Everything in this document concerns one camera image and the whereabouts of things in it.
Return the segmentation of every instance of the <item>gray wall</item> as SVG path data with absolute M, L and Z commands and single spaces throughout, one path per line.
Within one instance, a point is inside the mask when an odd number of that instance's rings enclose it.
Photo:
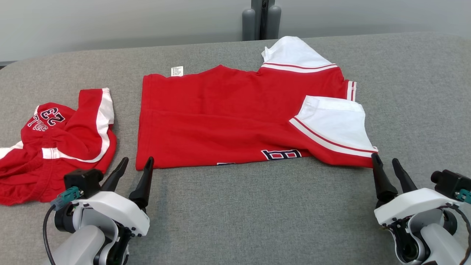
M 280 36 L 441 31 L 471 38 L 469 0 L 276 0 Z M 250 0 L 0 0 L 0 62 L 242 38 Z

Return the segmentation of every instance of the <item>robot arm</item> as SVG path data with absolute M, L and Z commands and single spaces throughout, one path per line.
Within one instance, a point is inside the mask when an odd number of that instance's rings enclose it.
M 471 180 L 444 170 L 431 180 L 435 190 L 417 189 L 399 161 L 392 161 L 403 194 L 389 182 L 378 154 L 373 154 L 373 174 L 378 203 L 374 214 L 380 225 L 391 232 L 398 260 L 406 265 L 471 265 L 468 251 L 453 238 L 457 229 L 455 216 L 445 208 L 458 209 L 471 199 Z
M 102 186 L 99 181 L 103 175 L 96 169 L 79 169 L 64 177 L 66 188 L 75 191 L 74 199 L 69 199 L 71 193 L 66 190 L 64 196 L 51 204 L 59 208 L 54 218 L 56 227 L 72 235 L 52 254 L 55 264 L 124 265 L 129 256 L 130 239 L 147 235 L 150 220 L 146 206 L 154 159 L 150 157 L 147 161 L 129 199 L 114 192 L 128 161 L 125 157 Z

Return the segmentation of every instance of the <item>care label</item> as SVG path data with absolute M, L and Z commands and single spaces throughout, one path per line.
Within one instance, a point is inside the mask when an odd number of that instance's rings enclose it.
M 183 76 L 183 66 L 172 67 L 171 76 Z

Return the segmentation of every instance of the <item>black cable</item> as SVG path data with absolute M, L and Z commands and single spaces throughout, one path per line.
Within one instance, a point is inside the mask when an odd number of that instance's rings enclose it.
M 464 265 L 466 263 L 466 261 L 468 260 L 468 258 L 470 257 L 470 255 L 471 255 L 471 224 L 470 224 L 470 221 L 468 220 L 466 215 L 460 209 L 458 209 L 457 205 L 451 205 L 451 204 L 447 203 L 447 207 L 440 207 L 440 208 L 450 208 L 450 209 L 455 210 L 457 213 L 459 213 L 461 215 L 461 218 L 463 218 L 464 222 L 466 223 L 466 229 L 468 230 L 468 248 L 466 249 L 466 253 L 464 254 L 463 260 L 459 264 L 459 265 Z
M 55 205 L 49 208 L 48 212 L 46 213 L 46 216 L 44 217 L 44 222 L 42 223 L 42 239 L 44 240 L 44 246 L 46 247 L 46 253 L 48 254 L 49 262 L 51 263 L 51 265 L 56 265 L 56 263 L 52 258 L 51 249 L 49 248 L 48 234 L 46 228 L 48 226 L 49 215 L 51 214 L 52 210 L 54 210 L 54 208 L 56 208 Z

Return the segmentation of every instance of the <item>garment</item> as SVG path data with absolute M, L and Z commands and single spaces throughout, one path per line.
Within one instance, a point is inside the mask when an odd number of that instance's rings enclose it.
M 356 82 L 297 37 L 278 40 L 262 56 L 258 72 L 217 66 L 145 76 L 136 168 L 149 156 L 167 168 L 312 155 L 371 167 L 377 149 L 354 102 Z
M 65 190 L 64 175 L 77 169 L 103 173 L 116 150 L 108 88 L 81 90 L 77 110 L 40 105 L 21 130 L 21 141 L 0 148 L 0 204 L 50 202 Z

